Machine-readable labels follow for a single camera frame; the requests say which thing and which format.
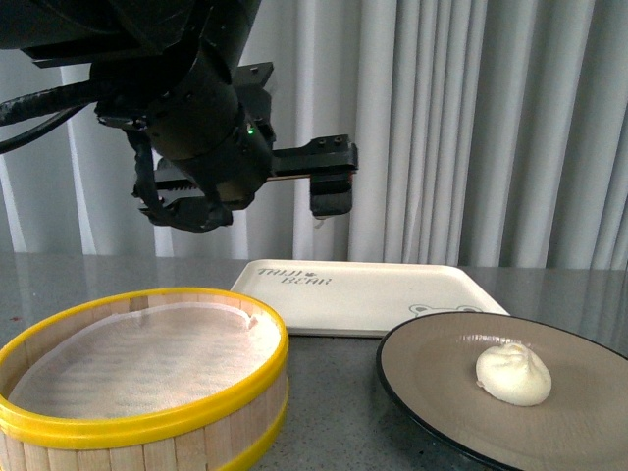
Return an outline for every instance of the plate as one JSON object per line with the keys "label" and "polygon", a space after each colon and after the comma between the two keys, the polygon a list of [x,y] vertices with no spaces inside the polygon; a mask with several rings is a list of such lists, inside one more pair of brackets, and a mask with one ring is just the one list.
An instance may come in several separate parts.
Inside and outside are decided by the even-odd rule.
{"label": "plate", "polygon": [[436,312],[507,315],[466,273],[442,265],[256,260],[232,291],[273,306],[298,335],[381,338]]}
{"label": "plate", "polygon": [[[518,341],[552,378],[532,407],[495,399],[476,385],[488,347]],[[496,314],[441,313],[390,331],[377,353],[392,399],[461,452],[498,469],[628,469],[628,361],[584,338]]]}

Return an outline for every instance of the gray plate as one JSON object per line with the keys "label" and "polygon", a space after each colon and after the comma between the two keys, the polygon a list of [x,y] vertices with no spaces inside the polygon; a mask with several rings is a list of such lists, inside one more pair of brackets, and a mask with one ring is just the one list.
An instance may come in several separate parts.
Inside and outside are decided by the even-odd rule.
{"label": "gray plate", "polygon": [[[518,407],[476,385],[488,347],[519,341],[552,377],[540,405]],[[378,370],[414,420],[501,469],[628,469],[628,361],[592,341],[496,314],[444,313],[401,324],[382,340]]]}

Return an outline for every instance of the wooden slat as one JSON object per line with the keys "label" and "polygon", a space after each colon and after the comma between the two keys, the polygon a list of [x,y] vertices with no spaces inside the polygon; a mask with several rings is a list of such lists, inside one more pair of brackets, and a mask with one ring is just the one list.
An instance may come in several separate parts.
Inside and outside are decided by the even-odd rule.
{"label": "wooden slat", "polygon": [[109,450],[111,471],[144,470],[144,451],[141,445],[111,448]]}
{"label": "wooden slat", "polygon": [[181,295],[181,302],[198,302],[198,293],[183,292]]}
{"label": "wooden slat", "polygon": [[175,439],[151,442],[150,444],[145,444],[143,447],[146,470],[177,471]]}
{"label": "wooden slat", "polygon": [[205,427],[207,469],[216,469],[232,460],[232,432],[229,417]]}
{"label": "wooden slat", "polygon": [[110,302],[107,304],[112,314],[127,314],[130,312],[131,303],[128,299],[121,299],[116,302]]}
{"label": "wooden slat", "polygon": [[203,429],[193,430],[175,437],[178,471],[206,471],[205,433]]}
{"label": "wooden slat", "polygon": [[229,416],[232,433],[232,456],[236,457],[252,443],[251,414],[248,406],[237,410]]}
{"label": "wooden slat", "polygon": [[90,449],[77,451],[78,471],[110,471],[109,450]]}
{"label": "wooden slat", "polygon": [[236,307],[237,309],[242,309],[246,312],[246,309],[242,307],[242,302],[240,302],[240,300],[236,297],[216,295],[213,296],[213,299],[209,302],[225,304],[226,306]]}
{"label": "wooden slat", "polygon": [[46,448],[24,444],[24,455],[28,471],[50,471],[50,461]]}
{"label": "wooden slat", "polygon": [[79,457],[73,449],[48,449],[50,471],[79,471]]}
{"label": "wooden slat", "polygon": [[251,438],[255,442],[259,439],[264,432],[268,429],[268,426],[273,422],[274,417],[269,414],[268,407],[266,405],[266,395],[270,393],[270,388],[255,397],[247,407],[250,410],[251,421]]}
{"label": "wooden slat", "polygon": [[94,323],[102,321],[109,316],[111,316],[111,309],[107,304],[105,304],[104,306],[97,306],[91,309],[91,318],[93,319]]}
{"label": "wooden slat", "polygon": [[147,296],[137,296],[137,297],[132,297],[130,299],[129,312],[141,311],[142,309],[146,309],[147,307],[148,307]]}
{"label": "wooden slat", "polygon": [[7,452],[9,454],[9,469],[11,471],[28,471],[22,442],[7,435],[5,435],[5,442],[7,443]]}
{"label": "wooden slat", "polygon": [[28,369],[28,357],[24,344],[11,352],[0,367],[0,394],[9,398],[9,394]]}
{"label": "wooden slat", "polygon": [[89,326],[92,322],[91,311],[84,311],[55,322],[46,327],[46,329],[29,337],[25,340],[28,364],[30,366],[34,365],[44,354],[48,353],[63,340]]}
{"label": "wooden slat", "polygon": [[158,294],[148,297],[148,307],[163,306],[168,304],[168,297],[164,294]]}
{"label": "wooden slat", "polygon": [[0,469],[9,469],[9,451],[7,450],[7,442],[4,434],[0,431]]}

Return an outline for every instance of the white tray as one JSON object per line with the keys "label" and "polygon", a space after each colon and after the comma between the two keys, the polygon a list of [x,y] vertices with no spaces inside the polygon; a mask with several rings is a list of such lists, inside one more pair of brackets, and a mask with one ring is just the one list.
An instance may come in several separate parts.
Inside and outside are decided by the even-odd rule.
{"label": "white tray", "polygon": [[508,315],[463,271],[440,265],[257,260],[232,291],[269,304],[291,334],[381,337],[437,312]]}

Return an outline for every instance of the yellow rim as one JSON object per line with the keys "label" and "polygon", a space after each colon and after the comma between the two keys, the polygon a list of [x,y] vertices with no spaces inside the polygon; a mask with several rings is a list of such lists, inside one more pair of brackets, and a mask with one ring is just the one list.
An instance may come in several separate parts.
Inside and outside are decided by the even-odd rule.
{"label": "yellow rim", "polygon": [[104,304],[140,296],[173,293],[205,293],[228,296],[256,304],[280,329],[280,344],[257,371],[217,394],[173,409],[120,419],[65,419],[34,414],[11,404],[0,395],[0,430],[16,440],[62,449],[99,449],[156,442],[204,427],[242,408],[279,377],[288,357],[288,332],[282,318],[270,306],[231,291],[210,288],[159,288],[118,294],[60,312],[35,324],[0,350],[0,367],[29,337],[51,324]]}

